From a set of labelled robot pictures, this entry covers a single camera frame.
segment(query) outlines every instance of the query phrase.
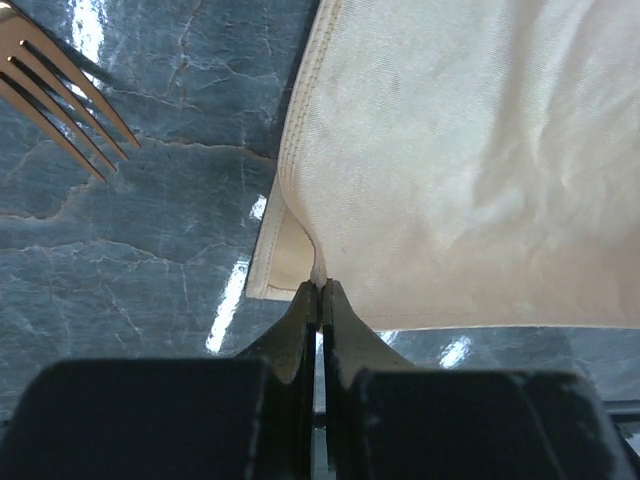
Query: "marble surface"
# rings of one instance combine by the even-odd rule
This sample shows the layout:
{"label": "marble surface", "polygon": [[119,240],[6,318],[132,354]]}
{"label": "marble surface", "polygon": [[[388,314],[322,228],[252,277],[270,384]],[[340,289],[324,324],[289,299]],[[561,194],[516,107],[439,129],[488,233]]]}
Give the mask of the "marble surface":
{"label": "marble surface", "polygon": [[[102,185],[0,101],[0,430],[59,359],[232,355],[284,312],[243,287],[316,1],[17,4],[143,148]],[[570,369],[606,400],[640,399],[637,331],[381,335],[426,367]]]}

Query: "fork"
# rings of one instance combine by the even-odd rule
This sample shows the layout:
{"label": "fork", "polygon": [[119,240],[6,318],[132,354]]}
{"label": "fork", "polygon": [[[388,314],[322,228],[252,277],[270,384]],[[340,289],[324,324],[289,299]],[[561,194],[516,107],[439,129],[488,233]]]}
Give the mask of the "fork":
{"label": "fork", "polygon": [[107,156],[89,138],[61,105],[38,85],[46,84],[52,91],[62,97],[67,104],[97,130],[116,152],[125,160],[127,155],[115,140],[100,125],[98,120],[87,110],[76,95],[58,78],[44,63],[33,54],[38,50],[86,97],[99,108],[103,114],[117,127],[131,143],[140,148],[140,143],[122,118],[109,105],[100,91],[89,81],[82,70],[58,48],[58,46],[26,15],[6,1],[0,1],[0,94],[17,110],[29,117],[52,140],[70,153],[83,167],[101,181],[105,177],[91,164],[78,148],[56,127],[31,101],[21,89],[38,100],[46,109],[61,120],[76,136],[80,137],[89,148],[102,159],[107,166],[116,171]]}

